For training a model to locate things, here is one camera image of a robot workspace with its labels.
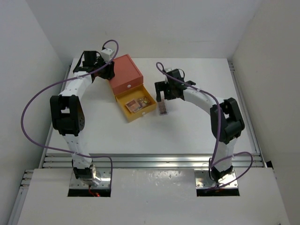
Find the small clear eyeshadow palette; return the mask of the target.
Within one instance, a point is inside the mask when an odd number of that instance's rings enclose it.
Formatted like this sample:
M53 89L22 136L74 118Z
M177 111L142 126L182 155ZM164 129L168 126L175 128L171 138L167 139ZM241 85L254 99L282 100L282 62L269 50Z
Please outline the small clear eyeshadow palette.
M161 101L157 102L157 107L158 107L158 114L160 116L168 114L166 101L164 99L161 99Z

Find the pink eyeshadow palette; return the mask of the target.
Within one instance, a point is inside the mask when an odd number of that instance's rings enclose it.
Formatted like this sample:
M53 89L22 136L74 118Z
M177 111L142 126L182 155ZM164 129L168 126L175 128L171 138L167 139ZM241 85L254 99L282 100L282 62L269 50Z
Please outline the pink eyeshadow palette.
M146 96L138 98L137 102L139 103L141 108L145 108L145 107L151 105L150 99L147 98Z

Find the yellow drawer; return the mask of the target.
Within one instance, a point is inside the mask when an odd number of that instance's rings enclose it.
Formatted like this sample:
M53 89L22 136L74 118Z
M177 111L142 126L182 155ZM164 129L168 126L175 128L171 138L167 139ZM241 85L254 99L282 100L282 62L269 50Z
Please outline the yellow drawer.
M115 96L125 118L132 122L152 111L157 103L143 84Z

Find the brown eyeshadow palette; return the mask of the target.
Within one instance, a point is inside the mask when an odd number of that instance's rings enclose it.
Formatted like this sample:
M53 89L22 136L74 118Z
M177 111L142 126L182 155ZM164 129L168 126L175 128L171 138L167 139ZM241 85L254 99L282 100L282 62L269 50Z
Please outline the brown eyeshadow palette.
M136 99L128 101L127 103L125 103L125 106L131 113L135 113L141 109Z

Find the orange drawer box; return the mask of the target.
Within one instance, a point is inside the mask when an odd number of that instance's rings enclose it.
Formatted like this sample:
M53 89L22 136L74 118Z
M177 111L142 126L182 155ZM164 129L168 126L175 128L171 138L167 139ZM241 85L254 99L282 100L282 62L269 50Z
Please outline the orange drawer box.
M129 54L114 59L114 78L109 81L114 95L143 84L143 75Z

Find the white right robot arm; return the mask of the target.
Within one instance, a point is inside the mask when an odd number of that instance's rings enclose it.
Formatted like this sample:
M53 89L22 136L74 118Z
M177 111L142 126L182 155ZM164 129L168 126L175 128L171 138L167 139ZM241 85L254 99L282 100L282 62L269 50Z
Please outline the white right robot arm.
M233 170L232 156L237 138L245 129L239 105L234 98L218 99L207 91L195 86L193 81L184 81L179 69L159 69L165 80L155 83L156 100L180 98L204 110L210 116L211 131L216 139L209 162L210 177L218 182Z

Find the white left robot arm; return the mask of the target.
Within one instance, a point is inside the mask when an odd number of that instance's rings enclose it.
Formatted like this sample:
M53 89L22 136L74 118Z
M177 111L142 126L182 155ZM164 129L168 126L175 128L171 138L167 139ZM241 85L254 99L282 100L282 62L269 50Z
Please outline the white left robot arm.
M103 48L100 52L84 51L73 69L73 80L59 95L50 98L52 125L71 151L75 178L94 187L100 183L100 178L83 144L85 116L80 100L96 77L106 80L114 78L114 54L114 50L109 48Z

